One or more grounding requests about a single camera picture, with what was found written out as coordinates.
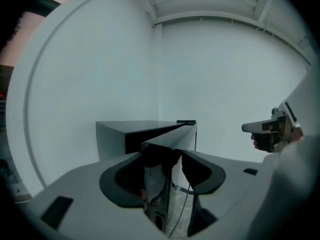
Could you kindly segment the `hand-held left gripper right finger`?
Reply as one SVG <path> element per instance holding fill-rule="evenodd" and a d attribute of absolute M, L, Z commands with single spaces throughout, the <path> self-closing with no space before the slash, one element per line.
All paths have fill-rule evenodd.
<path fill-rule="evenodd" d="M 258 163 L 184 150 L 182 171 L 194 192 L 188 239 L 256 239 L 256 216 L 277 159 L 277 154 L 269 154 Z"/>

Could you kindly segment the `person's right hand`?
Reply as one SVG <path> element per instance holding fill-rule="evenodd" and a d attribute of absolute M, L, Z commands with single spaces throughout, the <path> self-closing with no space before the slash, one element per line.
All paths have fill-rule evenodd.
<path fill-rule="evenodd" d="M 273 152 L 273 144 L 269 133 L 252 133 L 251 139 L 256 149 L 268 153 Z"/>

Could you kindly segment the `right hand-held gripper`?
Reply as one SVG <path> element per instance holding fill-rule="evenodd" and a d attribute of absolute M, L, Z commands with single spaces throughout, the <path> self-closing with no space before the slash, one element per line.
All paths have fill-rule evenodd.
<path fill-rule="evenodd" d="M 244 133 L 266 134 L 261 150 L 268 153 L 280 153 L 291 142 L 303 136 L 298 119 L 287 101 L 271 110 L 271 119 L 245 123 L 241 126 Z"/>

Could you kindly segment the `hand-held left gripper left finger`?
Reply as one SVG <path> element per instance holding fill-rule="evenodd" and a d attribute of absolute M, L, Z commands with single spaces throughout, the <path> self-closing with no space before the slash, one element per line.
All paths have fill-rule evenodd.
<path fill-rule="evenodd" d="M 46 240 L 163 240 L 139 193 L 140 153 L 75 168 L 32 200 L 32 224 Z"/>

